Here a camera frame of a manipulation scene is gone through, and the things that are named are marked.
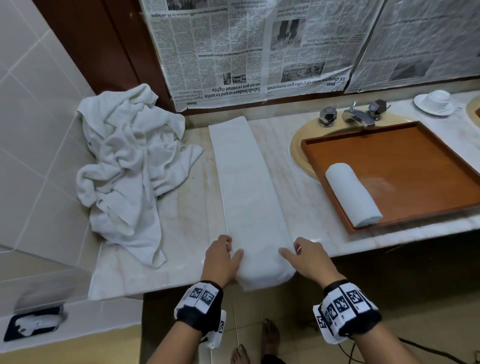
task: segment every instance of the white cup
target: white cup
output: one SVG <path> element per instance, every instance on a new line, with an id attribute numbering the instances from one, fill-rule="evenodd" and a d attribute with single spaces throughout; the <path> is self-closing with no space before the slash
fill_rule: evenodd
<path id="1" fill-rule="evenodd" d="M 430 92 L 421 102 L 421 106 L 433 112 L 444 111 L 450 103 L 450 94 L 444 90 Z"/>

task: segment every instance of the wrist strap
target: wrist strap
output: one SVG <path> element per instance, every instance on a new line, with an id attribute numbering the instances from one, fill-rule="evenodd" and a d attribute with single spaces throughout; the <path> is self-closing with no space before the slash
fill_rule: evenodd
<path id="1" fill-rule="evenodd" d="M 221 319 L 222 298 L 223 290 L 218 284 L 206 280 L 195 283 L 187 289 L 175 307 L 175 320 L 201 331 L 201 343 L 206 343 L 209 347 L 217 342 L 219 345 L 226 319 L 226 313 L 223 320 Z"/>
<path id="2" fill-rule="evenodd" d="M 326 288 L 330 286 L 323 302 L 313 307 L 326 342 L 338 344 L 351 335 L 364 334 L 382 320 L 378 307 L 355 284 L 342 280 Z"/>

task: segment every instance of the wooden tray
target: wooden tray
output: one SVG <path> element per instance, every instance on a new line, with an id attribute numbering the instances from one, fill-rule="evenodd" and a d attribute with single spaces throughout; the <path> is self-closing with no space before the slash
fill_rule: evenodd
<path id="1" fill-rule="evenodd" d="M 480 175 L 421 122 L 304 139 L 303 152 L 349 233 L 354 228 L 325 172 L 347 163 L 383 219 L 374 226 L 432 217 L 480 205 Z"/>

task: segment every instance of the folded white towel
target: folded white towel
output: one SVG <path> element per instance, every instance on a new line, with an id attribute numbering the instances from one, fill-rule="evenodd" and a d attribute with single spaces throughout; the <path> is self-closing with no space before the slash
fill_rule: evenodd
<path id="1" fill-rule="evenodd" d="M 325 177 L 355 228 L 371 225 L 382 219 L 383 216 L 372 196 L 348 164 L 332 164 Z"/>
<path id="2" fill-rule="evenodd" d="M 246 291 L 272 287 L 295 269 L 278 253 L 295 252 L 270 174 L 247 120 L 208 127 L 232 249 L 243 248 L 237 281 Z"/>
<path id="3" fill-rule="evenodd" d="M 97 158 L 77 174 L 78 197 L 92 207 L 92 230 L 154 267 L 166 260 L 158 249 L 156 198 L 181 184 L 203 151 L 182 143 L 185 118 L 156 107 L 157 98 L 142 84 L 87 97 L 78 107 Z"/>

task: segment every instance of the newspaper page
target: newspaper page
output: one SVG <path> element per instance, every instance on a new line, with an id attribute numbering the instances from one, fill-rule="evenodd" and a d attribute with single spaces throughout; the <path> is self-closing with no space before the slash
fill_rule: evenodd
<path id="1" fill-rule="evenodd" d="M 177 111 L 343 90 L 382 0 L 140 0 Z"/>
<path id="2" fill-rule="evenodd" d="M 479 0 L 387 0 L 348 92 L 480 74 Z"/>

